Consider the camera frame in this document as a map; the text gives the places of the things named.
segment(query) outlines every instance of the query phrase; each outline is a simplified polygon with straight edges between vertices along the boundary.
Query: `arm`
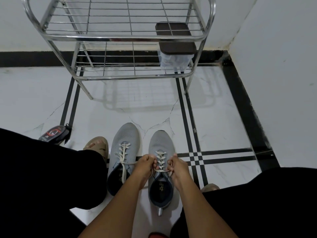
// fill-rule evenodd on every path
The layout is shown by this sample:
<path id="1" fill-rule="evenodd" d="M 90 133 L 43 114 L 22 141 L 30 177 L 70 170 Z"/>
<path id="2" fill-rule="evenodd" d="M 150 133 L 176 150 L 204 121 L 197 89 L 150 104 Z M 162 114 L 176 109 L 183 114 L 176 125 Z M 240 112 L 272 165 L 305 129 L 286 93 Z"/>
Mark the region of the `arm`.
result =
<path id="1" fill-rule="evenodd" d="M 131 237 L 139 191 L 151 175 L 153 163 L 154 157 L 149 155 L 139 159 L 118 193 L 84 229 L 79 238 Z"/>
<path id="2" fill-rule="evenodd" d="M 236 234 L 210 206 L 193 182 L 187 163 L 174 154 L 168 164 L 167 169 L 173 171 L 172 179 L 183 203 L 189 237 L 236 238 Z"/>

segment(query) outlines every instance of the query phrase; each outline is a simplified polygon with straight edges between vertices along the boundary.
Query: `person's left hand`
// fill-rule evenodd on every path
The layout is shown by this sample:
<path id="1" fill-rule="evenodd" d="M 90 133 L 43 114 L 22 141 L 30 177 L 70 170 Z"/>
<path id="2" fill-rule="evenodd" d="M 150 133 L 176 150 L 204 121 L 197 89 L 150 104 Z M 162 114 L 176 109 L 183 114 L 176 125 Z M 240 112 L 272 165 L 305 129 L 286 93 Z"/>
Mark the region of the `person's left hand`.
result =
<path id="1" fill-rule="evenodd" d="M 139 187 L 140 190 L 145 186 L 147 180 L 151 176 L 152 168 L 158 169 L 156 164 L 157 164 L 157 160 L 155 159 L 155 155 L 149 155 L 149 154 L 142 156 L 136 163 L 135 168 L 133 169 L 132 175 L 134 175 L 140 180 L 140 187 Z"/>

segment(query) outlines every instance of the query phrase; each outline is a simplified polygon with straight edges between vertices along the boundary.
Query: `hand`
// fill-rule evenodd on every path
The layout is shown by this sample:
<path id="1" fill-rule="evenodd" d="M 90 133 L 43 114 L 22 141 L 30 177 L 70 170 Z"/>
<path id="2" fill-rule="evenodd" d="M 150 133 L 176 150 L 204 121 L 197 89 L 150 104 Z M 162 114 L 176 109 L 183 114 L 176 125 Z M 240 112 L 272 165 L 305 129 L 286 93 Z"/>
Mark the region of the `hand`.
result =
<path id="1" fill-rule="evenodd" d="M 170 160 L 168 160 L 167 164 L 167 170 L 173 172 L 173 183 L 180 191 L 184 182 L 187 182 L 188 179 L 192 180 L 192 177 L 189 173 L 188 164 L 184 160 L 179 159 L 177 154 L 174 154 Z"/>
<path id="2" fill-rule="evenodd" d="M 132 176 L 137 177 L 140 180 L 140 190 L 145 186 L 147 180 L 151 176 L 152 168 L 158 169 L 156 164 L 157 160 L 154 155 L 144 155 L 135 164 Z"/>

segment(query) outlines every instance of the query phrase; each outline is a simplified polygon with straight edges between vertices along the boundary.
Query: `container lid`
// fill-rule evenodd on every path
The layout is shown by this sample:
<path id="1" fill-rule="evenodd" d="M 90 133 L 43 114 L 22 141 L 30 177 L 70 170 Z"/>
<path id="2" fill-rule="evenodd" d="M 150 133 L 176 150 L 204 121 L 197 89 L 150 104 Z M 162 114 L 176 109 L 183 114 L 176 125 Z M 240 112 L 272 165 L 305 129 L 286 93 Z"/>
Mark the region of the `container lid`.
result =
<path id="1" fill-rule="evenodd" d="M 156 34 L 161 36 L 172 36 L 170 26 L 173 36 L 191 36 L 187 24 L 182 22 L 159 22 L 155 25 Z M 159 48 L 161 52 L 166 55 L 192 55 L 197 52 L 194 42 L 159 42 Z"/>

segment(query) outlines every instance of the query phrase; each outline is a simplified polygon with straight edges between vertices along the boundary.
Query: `shoelace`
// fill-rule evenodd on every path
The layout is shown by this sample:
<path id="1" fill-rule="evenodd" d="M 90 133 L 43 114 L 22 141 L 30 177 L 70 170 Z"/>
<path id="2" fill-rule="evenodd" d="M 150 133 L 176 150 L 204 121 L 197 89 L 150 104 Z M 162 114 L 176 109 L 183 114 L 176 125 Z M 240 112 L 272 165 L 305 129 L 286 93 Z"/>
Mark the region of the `shoelace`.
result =
<path id="1" fill-rule="evenodd" d="M 166 158 L 164 155 L 166 154 L 166 152 L 159 152 L 156 151 L 156 153 L 158 154 L 156 157 L 158 159 L 158 163 L 160 164 L 158 167 L 159 169 L 155 169 L 156 172 L 169 172 L 169 170 L 163 170 L 163 164 L 165 163 L 164 159 Z M 173 174 L 173 172 L 170 171 L 170 173 L 168 174 L 169 177 L 171 177 Z"/>
<path id="2" fill-rule="evenodd" d="M 126 143 L 124 143 L 124 144 L 119 144 L 119 146 L 120 146 L 120 148 L 119 148 L 119 150 L 121 151 L 121 153 L 117 153 L 116 154 L 116 157 L 119 159 L 119 162 L 120 162 L 120 164 L 122 164 L 122 178 L 121 178 L 121 181 L 122 181 L 122 184 L 124 184 L 125 183 L 125 180 L 126 180 L 126 168 L 125 168 L 125 165 L 134 165 L 134 164 L 136 164 L 137 162 L 134 162 L 134 163 L 126 163 L 124 160 L 126 159 L 125 158 L 125 155 L 127 154 L 125 151 L 127 150 L 127 149 L 129 149 L 129 146 L 130 146 L 131 144 L 129 143 L 129 144 L 126 144 Z"/>

